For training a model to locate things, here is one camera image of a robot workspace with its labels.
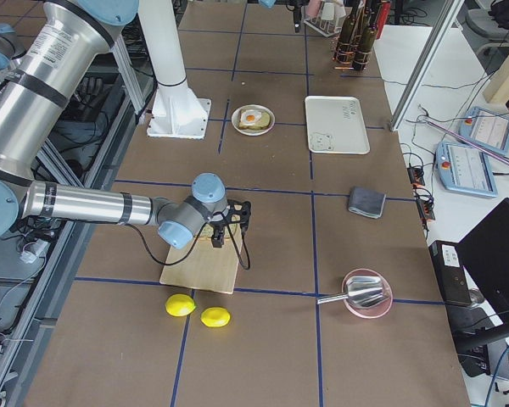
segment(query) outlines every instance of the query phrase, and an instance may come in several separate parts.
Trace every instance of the yellow lemon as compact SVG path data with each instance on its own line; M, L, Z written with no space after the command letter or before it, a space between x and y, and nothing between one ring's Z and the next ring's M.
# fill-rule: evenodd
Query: yellow lemon
M173 316L185 316L195 309L194 300L186 294L173 294L166 301L166 311Z
M222 307L211 307L206 309L200 316L204 325L210 328L218 328L230 321L228 309Z

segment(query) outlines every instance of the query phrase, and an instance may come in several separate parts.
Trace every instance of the black monitor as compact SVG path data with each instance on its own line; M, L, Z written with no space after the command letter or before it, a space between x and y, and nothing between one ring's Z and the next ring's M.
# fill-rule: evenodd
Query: black monitor
M456 246L467 272L503 325L458 339L465 351L509 337L509 198L503 199Z

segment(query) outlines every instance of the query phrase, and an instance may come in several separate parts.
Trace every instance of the chair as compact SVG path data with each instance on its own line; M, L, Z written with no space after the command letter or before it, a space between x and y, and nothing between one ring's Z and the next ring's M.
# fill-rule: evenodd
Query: chair
M498 27L498 23L489 16L488 10L476 8L468 10L466 13L466 24L476 34L489 40L476 51L476 55L481 52L488 52L492 47L509 47L509 30Z

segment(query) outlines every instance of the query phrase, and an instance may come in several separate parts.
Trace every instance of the white sticker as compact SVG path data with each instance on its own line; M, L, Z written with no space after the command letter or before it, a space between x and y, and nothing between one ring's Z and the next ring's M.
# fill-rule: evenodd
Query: white sticker
M62 64L66 54L71 50L76 37L59 30L52 25L45 25L40 35L32 44L28 54L32 58L39 58L43 63L57 69Z
M460 267L460 262L458 261L458 254L453 246L447 246L446 244L441 245L441 250L443 254L443 262L445 265L449 267Z

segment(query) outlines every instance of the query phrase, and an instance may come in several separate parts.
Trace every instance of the bread slice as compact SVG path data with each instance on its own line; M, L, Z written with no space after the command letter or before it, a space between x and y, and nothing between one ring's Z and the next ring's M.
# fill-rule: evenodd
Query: bread slice
M239 111L240 118L245 111L246 110ZM240 119L240 121L238 123L238 129L241 129L241 130L265 130L265 129L267 129L271 123L271 116L263 110L260 110L260 112L262 113L262 116L260 117L259 120L256 121L256 123L254 123L252 125L244 123Z

